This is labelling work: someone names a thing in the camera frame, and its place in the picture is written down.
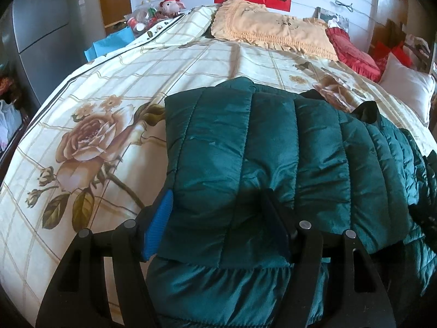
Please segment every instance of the metal screw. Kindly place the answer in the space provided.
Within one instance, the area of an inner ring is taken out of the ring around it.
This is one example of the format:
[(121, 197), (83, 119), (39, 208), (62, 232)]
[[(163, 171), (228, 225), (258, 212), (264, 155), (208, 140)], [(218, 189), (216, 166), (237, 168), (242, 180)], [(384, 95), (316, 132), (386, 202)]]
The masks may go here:
[(133, 228), (136, 226), (136, 221), (134, 219), (128, 219), (123, 223), (123, 225), (125, 226), (125, 228)]
[(302, 229), (310, 229), (311, 228), (311, 223), (309, 223), (308, 221), (300, 221), (299, 222), (299, 226)]
[(90, 233), (91, 233), (91, 231), (88, 228), (82, 229), (82, 230), (79, 231), (79, 237), (80, 238), (85, 238)]
[(348, 238), (354, 239), (354, 238), (357, 237), (357, 234), (356, 234), (353, 230), (348, 229), (348, 230), (346, 231), (346, 236), (347, 236)]

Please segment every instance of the clutter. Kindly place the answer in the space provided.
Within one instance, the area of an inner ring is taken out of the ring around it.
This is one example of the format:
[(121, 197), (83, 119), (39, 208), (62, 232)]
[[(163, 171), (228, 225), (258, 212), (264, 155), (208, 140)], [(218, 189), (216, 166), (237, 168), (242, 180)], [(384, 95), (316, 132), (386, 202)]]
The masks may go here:
[(145, 33), (149, 28), (154, 26), (161, 16), (157, 15), (156, 7), (150, 1), (142, 2), (134, 12), (125, 16), (127, 25), (132, 29), (135, 38)]
[(0, 77), (0, 96), (3, 95), (14, 83), (14, 80), (8, 76)]
[(185, 9), (181, 0), (164, 0), (160, 3), (161, 13), (164, 16), (174, 18), (179, 15), (181, 9)]
[(134, 34), (130, 27), (126, 27), (118, 32), (110, 34), (104, 39), (94, 42), (92, 47), (85, 51), (85, 56), (90, 62), (109, 52), (126, 47), (135, 40)]
[(15, 109), (14, 105), (7, 104), (5, 100), (0, 100), (0, 149), (6, 147), (15, 132), (21, 126), (21, 114)]

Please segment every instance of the white plastic bag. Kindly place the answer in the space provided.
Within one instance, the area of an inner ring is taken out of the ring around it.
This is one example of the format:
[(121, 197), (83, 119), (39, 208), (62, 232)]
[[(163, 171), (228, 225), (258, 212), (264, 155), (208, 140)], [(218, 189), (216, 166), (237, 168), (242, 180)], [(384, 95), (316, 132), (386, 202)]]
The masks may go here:
[(156, 23), (156, 7), (149, 1), (144, 2), (134, 12), (125, 16), (127, 24), (134, 32), (135, 38), (145, 33)]

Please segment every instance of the red decorative pillow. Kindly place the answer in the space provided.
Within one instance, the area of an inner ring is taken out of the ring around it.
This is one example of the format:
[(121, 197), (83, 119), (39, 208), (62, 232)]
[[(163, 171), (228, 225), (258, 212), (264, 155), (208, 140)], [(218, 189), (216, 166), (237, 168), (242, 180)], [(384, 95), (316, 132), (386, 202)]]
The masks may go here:
[(373, 50), (372, 58), (374, 60), (385, 58), (390, 54), (391, 51), (392, 50), (389, 47), (378, 41), (376, 42), (375, 49)]
[(407, 68), (411, 67), (412, 60), (408, 56), (408, 54), (404, 52), (403, 45), (404, 43), (401, 42), (396, 47), (390, 49), (389, 47), (385, 46), (381, 42), (376, 43), (375, 49), (373, 51), (373, 59), (375, 60), (376, 65), (381, 70), (381, 73), (384, 73), (385, 71), (385, 67), (387, 66), (388, 55), (390, 53), (392, 53), (397, 58), (397, 60), (401, 62), (403, 66), (406, 66)]
[(397, 45), (396, 47), (394, 47), (392, 49), (392, 53), (401, 62), (401, 64), (403, 66), (406, 66), (407, 68), (410, 68), (411, 65), (412, 65), (412, 60), (408, 56), (408, 54), (404, 52), (403, 46), (404, 46), (404, 43), (401, 42), (400, 45)]
[(349, 35), (341, 28), (332, 27), (326, 29), (326, 35), (334, 46), (338, 59), (345, 63), (356, 73), (365, 76), (372, 81), (379, 81), (381, 70), (369, 54), (355, 47)]

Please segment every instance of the blue bag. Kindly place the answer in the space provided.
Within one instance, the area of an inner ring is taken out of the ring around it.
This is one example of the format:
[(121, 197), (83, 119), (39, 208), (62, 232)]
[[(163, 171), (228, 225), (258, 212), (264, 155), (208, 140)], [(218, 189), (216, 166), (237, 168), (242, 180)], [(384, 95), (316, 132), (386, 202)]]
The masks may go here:
[(94, 42), (90, 49), (85, 51), (85, 56), (90, 62), (109, 52), (126, 47), (135, 37), (130, 27), (126, 27), (118, 32), (110, 34), (104, 39)]

